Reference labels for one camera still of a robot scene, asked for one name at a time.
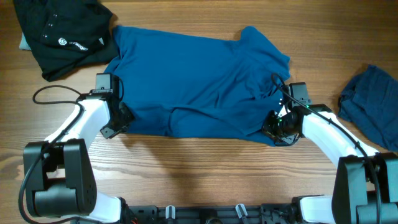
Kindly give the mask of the blue polo shirt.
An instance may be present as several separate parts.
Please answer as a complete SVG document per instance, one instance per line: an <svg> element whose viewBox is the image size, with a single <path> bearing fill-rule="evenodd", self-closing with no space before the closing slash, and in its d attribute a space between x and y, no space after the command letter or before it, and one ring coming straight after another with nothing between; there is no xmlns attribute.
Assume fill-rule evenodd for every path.
<svg viewBox="0 0 398 224"><path fill-rule="evenodd" d="M245 27L239 40L124 26L113 37L119 54L106 71L123 81L129 133L272 144L261 131L280 110L271 76L287 80L290 59L256 28Z"/></svg>

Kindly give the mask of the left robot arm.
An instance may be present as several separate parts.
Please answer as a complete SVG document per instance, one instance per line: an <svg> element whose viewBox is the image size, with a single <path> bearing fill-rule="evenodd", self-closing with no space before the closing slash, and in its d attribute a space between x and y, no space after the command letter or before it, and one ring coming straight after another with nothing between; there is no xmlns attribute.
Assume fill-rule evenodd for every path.
<svg viewBox="0 0 398 224"><path fill-rule="evenodd" d="M123 102L124 83L112 73L96 75L95 88L80 93L73 113L44 141L23 150L21 217L54 223L130 223L133 212L123 198L98 191L88 149L98 133L112 139L128 131L134 116Z"/></svg>

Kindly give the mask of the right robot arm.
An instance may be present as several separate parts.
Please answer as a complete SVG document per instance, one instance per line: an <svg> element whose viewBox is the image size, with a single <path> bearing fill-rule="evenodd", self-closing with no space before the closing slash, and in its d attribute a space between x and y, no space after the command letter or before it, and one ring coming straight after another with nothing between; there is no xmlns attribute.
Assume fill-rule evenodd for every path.
<svg viewBox="0 0 398 224"><path fill-rule="evenodd" d="M381 153L366 145L337 120L326 105L305 105L287 93L271 111L262 132L276 146L311 140L336 166L332 195L295 197L288 214L291 223L397 223L397 154Z"/></svg>

